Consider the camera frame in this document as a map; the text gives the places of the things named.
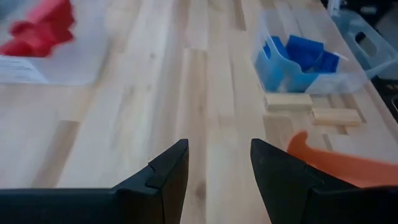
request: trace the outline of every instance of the plastic bin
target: plastic bin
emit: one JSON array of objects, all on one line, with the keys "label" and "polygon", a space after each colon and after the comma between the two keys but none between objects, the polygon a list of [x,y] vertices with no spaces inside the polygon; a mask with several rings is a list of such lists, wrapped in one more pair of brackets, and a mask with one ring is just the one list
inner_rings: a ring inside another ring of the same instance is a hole
[{"label": "plastic bin", "polygon": [[[375,47],[372,55],[355,41],[363,34]],[[291,35],[320,42],[328,54],[339,56],[336,72],[303,70],[283,57],[285,52],[278,50],[275,37],[286,46]],[[287,3],[261,12],[254,49],[253,64],[263,89],[269,92],[352,93],[398,59],[398,53],[355,12],[341,11],[332,20],[323,8]]]},{"label": "plastic bin", "polygon": [[[0,3],[0,44],[11,39],[9,28],[41,0]],[[0,83],[83,85],[96,81],[108,49],[104,15],[107,0],[71,0],[75,39],[58,45],[49,57],[0,56]]]}]

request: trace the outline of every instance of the blue block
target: blue block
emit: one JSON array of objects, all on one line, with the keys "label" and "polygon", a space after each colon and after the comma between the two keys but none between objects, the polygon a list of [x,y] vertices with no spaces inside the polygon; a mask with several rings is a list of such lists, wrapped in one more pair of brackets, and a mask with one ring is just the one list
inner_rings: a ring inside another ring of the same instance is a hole
[{"label": "blue block", "polygon": [[[284,47],[280,38],[278,36],[271,36],[271,39],[274,42],[275,47],[278,50],[278,52],[281,54],[281,56],[283,56],[286,59],[289,59],[289,55],[287,54],[286,48]],[[264,46],[264,51],[267,55],[267,58],[271,58],[271,50],[267,42],[266,45]]]},{"label": "blue block", "polygon": [[335,73],[337,71],[339,60],[339,56],[325,50],[322,53],[322,56],[318,62],[318,65],[315,67],[314,72]]},{"label": "blue block", "polygon": [[308,40],[302,37],[290,35],[286,45],[289,58],[298,63],[303,72],[317,64],[323,52],[324,46],[321,42]]}]

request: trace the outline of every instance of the wooden block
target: wooden block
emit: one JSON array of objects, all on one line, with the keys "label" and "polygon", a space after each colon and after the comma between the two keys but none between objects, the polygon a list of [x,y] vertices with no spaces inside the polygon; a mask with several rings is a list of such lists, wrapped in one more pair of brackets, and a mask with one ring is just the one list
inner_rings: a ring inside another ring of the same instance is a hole
[{"label": "wooden block", "polygon": [[268,93],[266,94],[267,110],[305,110],[313,102],[309,94]]},{"label": "wooden block", "polygon": [[315,125],[358,126],[362,123],[356,110],[342,108],[312,108],[312,119]]}]

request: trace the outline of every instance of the red plastic piece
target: red plastic piece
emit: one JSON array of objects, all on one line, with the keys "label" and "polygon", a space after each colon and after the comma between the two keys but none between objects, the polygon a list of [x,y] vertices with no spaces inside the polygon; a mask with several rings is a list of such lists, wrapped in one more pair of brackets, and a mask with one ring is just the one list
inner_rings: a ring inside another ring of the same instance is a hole
[{"label": "red plastic piece", "polygon": [[43,0],[28,14],[28,21],[16,21],[10,28],[14,37],[0,46],[0,54],[20,57],[47,57],[53,48],[73,40],[75,23],[70,0]]}]

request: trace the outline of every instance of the wood grain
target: wood grain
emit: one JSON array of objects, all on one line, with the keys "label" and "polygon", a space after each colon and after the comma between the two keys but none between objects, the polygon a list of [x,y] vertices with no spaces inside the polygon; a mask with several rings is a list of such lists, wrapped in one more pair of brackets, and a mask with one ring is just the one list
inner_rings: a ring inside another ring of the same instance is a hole
[{"label": "wood grain", "polygon": [[53,188],[57,185],[60,174],[68,159],[79,130],[76,121],[60,121],[39,172],[33,180],[33,188]]},{"label": "wood grain", "polygon": [[309,94],[268,93],[267,110],[309,110],[313,101]]},{"label": "wood grain", "polygon": [[312,108],[313,124],[358,126],[361,118],[356,110],[341,108]]},{"label": "wood grain", "polygon": [[318,1],[113,0],[105,16],[111,42],[95,84],[0,85],[0,188],[112,187],[188,138],[181,223],[270,223],[252,138],[285,150],[305,129],[312,147],[398,162],[398,125],[370,84],[311,96],[316,107],[358,111],[358,127],[266,110],[251,58],[258,30],[284,44],[291,34],[326,42],[363,74]]}]

